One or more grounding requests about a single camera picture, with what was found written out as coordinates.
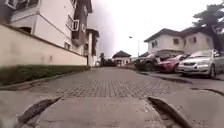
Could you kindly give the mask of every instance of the lamp post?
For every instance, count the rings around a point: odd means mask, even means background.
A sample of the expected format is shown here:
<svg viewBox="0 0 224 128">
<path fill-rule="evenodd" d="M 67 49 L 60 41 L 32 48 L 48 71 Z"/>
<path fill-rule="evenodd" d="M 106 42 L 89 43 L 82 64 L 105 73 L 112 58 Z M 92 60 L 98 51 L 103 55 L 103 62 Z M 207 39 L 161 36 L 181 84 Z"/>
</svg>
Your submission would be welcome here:
<svg viewBox="0 0 224 128">
<path fill-rule="evenodd" d="M 139 58 L 139 40 L 138 40 L 138 58 Z"/>
</svg>

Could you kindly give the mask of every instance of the bush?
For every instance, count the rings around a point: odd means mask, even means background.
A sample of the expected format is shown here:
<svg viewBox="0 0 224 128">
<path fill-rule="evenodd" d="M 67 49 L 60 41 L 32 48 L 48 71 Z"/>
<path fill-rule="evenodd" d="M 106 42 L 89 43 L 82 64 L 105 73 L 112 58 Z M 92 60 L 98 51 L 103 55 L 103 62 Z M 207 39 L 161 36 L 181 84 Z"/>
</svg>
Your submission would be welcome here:
<svg viewBox="0 0 224 128">
<path fill-rule="evenodd" d="M 88 66 L 24 65 L 0 69 L 0 84 L 10 85 L 55 75 L 89 70 Z"/>
</svg>

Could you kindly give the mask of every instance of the sky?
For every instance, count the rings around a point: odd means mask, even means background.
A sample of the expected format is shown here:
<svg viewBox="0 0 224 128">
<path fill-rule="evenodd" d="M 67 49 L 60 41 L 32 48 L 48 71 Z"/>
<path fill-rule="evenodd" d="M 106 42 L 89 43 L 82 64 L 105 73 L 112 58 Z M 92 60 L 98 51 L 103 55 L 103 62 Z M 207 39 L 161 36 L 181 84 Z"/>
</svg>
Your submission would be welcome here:
<svg viewBox="0 0 224 128">
<path fill-rule="evenodd" d="M 147 52 L 143 41 L 169 28 L 181 31 L 192 26 L 193 15 L 208 4 L 222 0 L 92 0 L 93 13 L 88 17 L 88 28 L 99 31 L 97 54 L 111 57 L 123 50 L 136 57 L 138 41 L 140 54 Z"/>
</svg>

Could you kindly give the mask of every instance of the vegetation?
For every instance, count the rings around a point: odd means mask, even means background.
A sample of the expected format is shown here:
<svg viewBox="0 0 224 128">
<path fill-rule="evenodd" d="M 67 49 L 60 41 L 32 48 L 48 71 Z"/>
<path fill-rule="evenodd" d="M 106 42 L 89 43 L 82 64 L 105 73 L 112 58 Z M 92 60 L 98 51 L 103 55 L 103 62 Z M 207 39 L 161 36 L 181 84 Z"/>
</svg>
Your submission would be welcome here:
<svg viewBox="0 0 224 128">
<path fill-rule="evenodd" d="M 193 17 L 197 19 L 197 22 L 193 23 L 195 26 L 208 28 L 214 40 L 214 48 L 219 50 L 218 34 L 222 32 L 224 27 L 223 3 L 207 5 L 206 10 L 195 14 Z"/>
<path fill-rule="evenodd" d="M 54 65 L 24 65 L 0 69 L 0 84 L 10 85 L 35 79 L 77 73 L 89 70 L 88 66 L 54 66 Z"/>
</svg>

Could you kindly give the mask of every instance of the paved road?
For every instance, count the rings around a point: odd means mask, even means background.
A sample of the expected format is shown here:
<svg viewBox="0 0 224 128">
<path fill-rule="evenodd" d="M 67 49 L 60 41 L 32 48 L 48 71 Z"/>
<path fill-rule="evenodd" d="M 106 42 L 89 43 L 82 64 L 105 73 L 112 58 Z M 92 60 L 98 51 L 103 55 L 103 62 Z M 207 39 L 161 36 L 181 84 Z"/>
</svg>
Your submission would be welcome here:
<svg viewBox="0 0 224 128">
<path fill-rule="evenodd" d="M 32 92 L 56 93 L 64 97 L 137 97 L 167 94 L 192 87 L 144 76 L 131 70 L 98 68 L 45 82 Z"/>
</svg>

